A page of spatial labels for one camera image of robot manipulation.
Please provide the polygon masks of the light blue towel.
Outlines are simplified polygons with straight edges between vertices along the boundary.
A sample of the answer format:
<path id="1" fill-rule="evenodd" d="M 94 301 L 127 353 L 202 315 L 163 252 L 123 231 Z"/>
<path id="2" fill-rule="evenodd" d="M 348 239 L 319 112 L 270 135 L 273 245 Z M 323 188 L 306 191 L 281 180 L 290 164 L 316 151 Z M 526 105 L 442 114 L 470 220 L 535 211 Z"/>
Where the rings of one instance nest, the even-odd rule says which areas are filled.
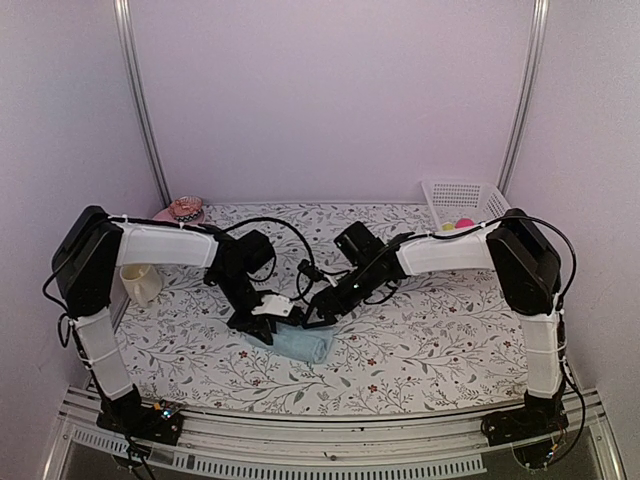
<path id="1" fill-rule="evenodd" d="M 334 329 L 330 327 L 303 329 L 284 324 L 280 324 L 277 333 L 272 335 L 271 345 L 254 336 L 245 336 L 246 341 L 254 347 L 310 364 L 325 362 L 332 348 L 333 338 Z"/>

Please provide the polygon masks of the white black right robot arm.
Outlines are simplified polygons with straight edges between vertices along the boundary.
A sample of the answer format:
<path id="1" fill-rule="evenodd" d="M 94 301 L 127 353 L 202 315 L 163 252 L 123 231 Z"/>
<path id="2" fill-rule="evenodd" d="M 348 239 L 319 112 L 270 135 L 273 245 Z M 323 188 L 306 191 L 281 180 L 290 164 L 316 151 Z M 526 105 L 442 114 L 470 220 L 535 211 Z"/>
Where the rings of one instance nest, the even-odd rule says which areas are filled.
<path id="1" fill-rule="evenodd" d="M 383 242 L 357 221 L 334 240 L 352 271 L 312 297 L 302 325 L 331 326 L 388 282 L 440 271 L 492 271 L 521 323 L 527 393 L 536 398 L 518 412 L 517 427 L 537 436 L 554 422 L 556 409 L 549 399 L 563 387 L 558 328 L 566 294 L 560 255 L 540 231 L 542 224 L 510 209 L 458 233 L 399 234 Z"/>

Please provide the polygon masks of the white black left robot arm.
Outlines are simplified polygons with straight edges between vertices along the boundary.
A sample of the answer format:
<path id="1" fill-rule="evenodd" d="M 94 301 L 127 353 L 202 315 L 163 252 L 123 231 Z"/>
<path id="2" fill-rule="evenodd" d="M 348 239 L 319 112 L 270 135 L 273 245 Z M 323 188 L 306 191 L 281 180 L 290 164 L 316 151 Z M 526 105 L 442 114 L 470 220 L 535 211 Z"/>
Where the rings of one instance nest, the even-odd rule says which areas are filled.
<path id="1" fill-rule="evenodd" d="M 233 309 L 231 326 L 270 345 L 277 323 L 299 326 L 304 313 L 293 300 L 254 288 L 250 275 L 274 256 L 268 237 L 256 230 L 240 238 L 215 226 L 108 215 L 86 208 L 52 260 L 52 281 L 83 363 L 102 394 L 113 401 L 111 419 L 128 434 L 148 426 L 148 412 L 129 395 L 135 391 L 117 345 L 110 313 L 115 271 L 129 265 L 202 268 L 204 282 L 218 286 Z"/>

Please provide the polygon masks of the cream ceramic mug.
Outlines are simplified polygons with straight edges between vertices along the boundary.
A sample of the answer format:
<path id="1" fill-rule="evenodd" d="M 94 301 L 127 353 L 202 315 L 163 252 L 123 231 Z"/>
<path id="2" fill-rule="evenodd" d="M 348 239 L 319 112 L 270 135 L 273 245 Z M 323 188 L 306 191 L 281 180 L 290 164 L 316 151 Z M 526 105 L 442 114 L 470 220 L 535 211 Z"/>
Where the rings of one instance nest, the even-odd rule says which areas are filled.
<path id="1" fill-rule="evenodd" d="M 130 299 L 142 308 L 148 308 L 163 289 L 162 277 L 153 265 L 125 265 L 119 276 Z"/>

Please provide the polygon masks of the floral tablecloth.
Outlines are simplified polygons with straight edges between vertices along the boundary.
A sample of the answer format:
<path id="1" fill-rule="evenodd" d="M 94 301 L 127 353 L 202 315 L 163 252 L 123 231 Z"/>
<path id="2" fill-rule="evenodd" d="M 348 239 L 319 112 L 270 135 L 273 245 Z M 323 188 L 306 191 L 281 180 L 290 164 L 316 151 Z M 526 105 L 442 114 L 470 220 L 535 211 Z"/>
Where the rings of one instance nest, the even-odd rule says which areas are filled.
<path id="1" fill-rule="evenodd" d="M 319 365 L 261 348 L 201 269 L 160 268 L 163 288 L 116 330 L 141 395 L 265 414 L 372 416 L 520 401 L 559 386 L 556 314 L 513 312 L 489 270 L 425 273 L 381 290 L 326 332 Z"/>

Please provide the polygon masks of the pink plate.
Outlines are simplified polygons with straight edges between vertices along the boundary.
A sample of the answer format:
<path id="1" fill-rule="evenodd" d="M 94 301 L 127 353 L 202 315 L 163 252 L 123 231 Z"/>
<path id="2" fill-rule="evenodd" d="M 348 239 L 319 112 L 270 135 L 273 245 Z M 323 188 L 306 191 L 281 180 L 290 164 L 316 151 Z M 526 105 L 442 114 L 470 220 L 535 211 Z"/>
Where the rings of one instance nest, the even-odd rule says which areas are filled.
<path id="1" fill-rule="evenodd" d="M 173 216 L 169 212 L 168 208 L 165 208 L 165 209 L 161 210 L 160 212 L 158 212 L 157 214 L 155 214 L 153 216 L 153 220 L 154 221 L 162 221 L 162 222 L 174 222 L 175 221 L 175 219 L 173 218 Z"/>

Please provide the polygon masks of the pink rolled towel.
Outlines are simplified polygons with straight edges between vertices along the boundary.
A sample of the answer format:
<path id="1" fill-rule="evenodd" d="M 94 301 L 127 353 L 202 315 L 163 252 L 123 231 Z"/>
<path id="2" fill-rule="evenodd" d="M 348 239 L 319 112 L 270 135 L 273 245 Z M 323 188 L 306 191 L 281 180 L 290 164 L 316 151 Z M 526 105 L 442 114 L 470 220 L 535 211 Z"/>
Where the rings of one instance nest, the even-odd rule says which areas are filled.
<path id="1" fill-rule="evenodd" d="M 476 223 L 472 219 L 470 219 L 470 218 L 461 218 L 455 223 L 454 227 L 456 229 L 464 229 L 464 228 L 473 227 L 475 225 L 476 225 Z"/>

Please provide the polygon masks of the white plastic basket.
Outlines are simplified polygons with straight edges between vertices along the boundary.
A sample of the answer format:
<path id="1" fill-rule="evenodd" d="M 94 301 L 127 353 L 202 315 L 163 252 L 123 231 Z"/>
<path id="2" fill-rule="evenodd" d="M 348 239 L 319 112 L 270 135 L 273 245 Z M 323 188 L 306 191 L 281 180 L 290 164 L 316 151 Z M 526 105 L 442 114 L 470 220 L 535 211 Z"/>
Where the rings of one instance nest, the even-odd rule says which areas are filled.
<path id="1" fill-rule="evenodd" d="M 489 183 L 423 180 L 421 187 L 438 230 L 463 218 L 474 224 L 489 221 L 511 208 L 502 193 Z"/>

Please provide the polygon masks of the aluminium front rail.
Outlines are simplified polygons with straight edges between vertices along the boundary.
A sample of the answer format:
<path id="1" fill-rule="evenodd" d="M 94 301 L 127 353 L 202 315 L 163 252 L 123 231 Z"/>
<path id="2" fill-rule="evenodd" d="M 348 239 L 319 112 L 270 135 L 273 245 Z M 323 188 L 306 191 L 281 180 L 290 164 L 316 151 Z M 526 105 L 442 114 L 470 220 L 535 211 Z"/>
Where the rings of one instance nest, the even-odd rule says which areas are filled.
<path id="1" fill-rule="evenodd" d="M 491 445 L 482 407 L 404 415 L 313 417 L 182 410 L 174 446 L 146 443 L 145 465 L 119 434 L 100 429 L 100 402 L 70 388 L 54 425 L 46 479 L 623 479 L 596 390 L 564 397 L 559 448 L 546 438 Z"/>

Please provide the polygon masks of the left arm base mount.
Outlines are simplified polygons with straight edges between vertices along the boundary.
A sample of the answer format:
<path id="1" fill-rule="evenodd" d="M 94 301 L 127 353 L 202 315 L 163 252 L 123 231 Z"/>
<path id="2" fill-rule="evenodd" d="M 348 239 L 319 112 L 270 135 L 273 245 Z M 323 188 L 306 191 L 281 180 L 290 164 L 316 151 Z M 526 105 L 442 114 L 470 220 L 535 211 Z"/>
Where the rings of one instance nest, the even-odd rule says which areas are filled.
<path id="1" fill-rule="evenodd" d="M 101 429 L 170 446 L 178 444 L 183 423 L 181 413 L 145 406 L 136 392 L 117 400 L 103 400 L 96 421 Z"/>

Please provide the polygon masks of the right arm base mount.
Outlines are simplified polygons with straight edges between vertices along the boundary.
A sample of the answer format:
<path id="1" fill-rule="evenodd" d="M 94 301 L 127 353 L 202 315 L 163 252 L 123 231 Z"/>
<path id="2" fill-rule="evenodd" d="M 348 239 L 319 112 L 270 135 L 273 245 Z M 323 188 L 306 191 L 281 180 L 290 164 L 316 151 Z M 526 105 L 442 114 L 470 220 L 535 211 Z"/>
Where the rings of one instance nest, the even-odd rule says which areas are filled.
<path id="1" fill-rule="evenodd" d="M 561 401 L 526 396 L 522 407 L 483 416 L 480 430 L 489 445 L 496 446 L 550 434 L 568 425 Z"/>

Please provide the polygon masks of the left aluminium frame post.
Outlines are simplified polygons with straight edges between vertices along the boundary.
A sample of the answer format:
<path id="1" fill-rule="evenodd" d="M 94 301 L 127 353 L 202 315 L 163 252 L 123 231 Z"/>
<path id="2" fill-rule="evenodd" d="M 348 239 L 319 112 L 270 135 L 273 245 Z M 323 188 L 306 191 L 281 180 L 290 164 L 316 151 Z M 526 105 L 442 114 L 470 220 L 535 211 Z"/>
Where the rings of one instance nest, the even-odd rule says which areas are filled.
<path id="1" fill-rule="evenodd" d="M 171 194 L 161 162 L 151 116 L 145 97 L 131 17 L 131 5 L 127 0 L 115 0 L 113 2 L 113 6 L 116 28 L 118 30 L 125 70 L 133 98 L 134 110 L 142 137 L 143 147 L 145 149 L 160 202 L 164 207 L 168 207 L 171 202 Z"/>

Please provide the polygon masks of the aluminium frame post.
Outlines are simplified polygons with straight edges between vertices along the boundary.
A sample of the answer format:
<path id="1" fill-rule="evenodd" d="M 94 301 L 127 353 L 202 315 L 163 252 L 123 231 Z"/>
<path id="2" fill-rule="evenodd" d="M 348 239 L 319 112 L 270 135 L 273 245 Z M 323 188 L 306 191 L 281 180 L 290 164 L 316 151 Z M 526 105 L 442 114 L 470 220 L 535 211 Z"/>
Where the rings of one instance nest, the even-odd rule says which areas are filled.
<path id="1" fill-rule="evenodd" d="M 113 2 L 113 6 L 116 28 L 118 30 L 125 70 L 133 98 L 134 110 L 142 137 L 143 147 L 145 149 L 160 202 L 164 207 L 168 207 L 171 202 L 171 194 L 161 162 L 151 116 L 145 97 L 131 17 L 131 5 L 127 0 L 115 0 Z"/>
<path id="2" fill-rule="evenodd" d="M 537 74 L 544 48 L 549 8 L 550 2 L 548 0 L 535 0 L 533 2 L 530 33 L 525 55 L 520 93 L 506 146 L 505 156 L 498 176 L 497 189 L 504 197 L 507 196 L 525 134 L 530 104 L 534 95 Z"/>

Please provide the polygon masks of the right aluminium frame post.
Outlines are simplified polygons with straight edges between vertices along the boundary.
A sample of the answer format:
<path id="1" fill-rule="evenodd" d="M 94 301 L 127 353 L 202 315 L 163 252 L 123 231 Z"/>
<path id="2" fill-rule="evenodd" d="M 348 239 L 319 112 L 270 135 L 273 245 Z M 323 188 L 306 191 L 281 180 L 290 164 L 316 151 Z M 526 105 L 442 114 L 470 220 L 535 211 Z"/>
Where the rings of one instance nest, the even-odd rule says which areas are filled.
<path id="1" fill-rule="evenodd" d="M 525 134 L 530 104 L 534 95 L 537 74 L 544 48 L 549 8 L 550 2 L 548 0 L 535 0 L 533 2 L 530 33 L 525 55 L 520 93 L 506 146 L 505 156 L 498 176 L 497 189 L 504 197 L 507 196 Z"/>

